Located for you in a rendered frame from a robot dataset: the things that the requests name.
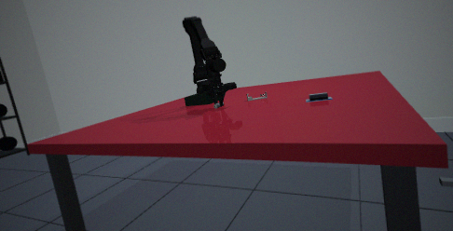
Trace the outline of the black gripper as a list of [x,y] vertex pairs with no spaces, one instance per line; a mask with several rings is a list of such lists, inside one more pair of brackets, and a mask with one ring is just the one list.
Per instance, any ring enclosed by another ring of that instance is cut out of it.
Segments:
[[[219,103],[220,103],[220,106],[222,106],[223,100],[224,100],[225,95],[226,95],[226,92],[227,92],[228,90],[237,88],[237,85],[236,85],[235,82],[226,83],[226,84],[223,85],[223,83],[221,83],[221,77],[220,77],[220,76],[222,76],[222,74],[220,74],[220,72],[218,72],[218,73],[212,73],[212,74],[207,74],[207,75],[209,75],[209,76],[206,76],[206,78],[211,78],[211,77],[213,77],[213,75],[215,75],[215,76],[218,78],[220,85],[215,86],[212,90],[206,90],[206,93],[205,93],[205,94],[208,94],[208,95],[212,98],[214,104],[217,104],[217,103],[218,103],[218,100],[217,100],[217,94],[218,94]],[[223,85],[223,86],[222,86],[222,85]],[[217,89],[219,89],[218,92],[215,91],[215,90],[217,90]],[[203,87],[197,88],[197,93],[202,93],[203,91],[204,91]]]

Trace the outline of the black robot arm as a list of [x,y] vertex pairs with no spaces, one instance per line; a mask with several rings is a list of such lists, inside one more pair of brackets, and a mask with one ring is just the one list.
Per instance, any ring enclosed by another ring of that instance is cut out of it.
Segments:
[[223,72],[226,69],[226,63],[223,59],[220,59],[222,58],[222,54],[206,34],[200,17],[186,17],[183,20],[183,26],[190,37],[195,60],[193,81],[194,84],[197,84],[198,88],[203,87],[204,89],[198,95],[204,94],[206,90],[212,90],[215,86],[220,85],[215,75],[211,78],[206,78],[206,76],[209,76],[207,74]]

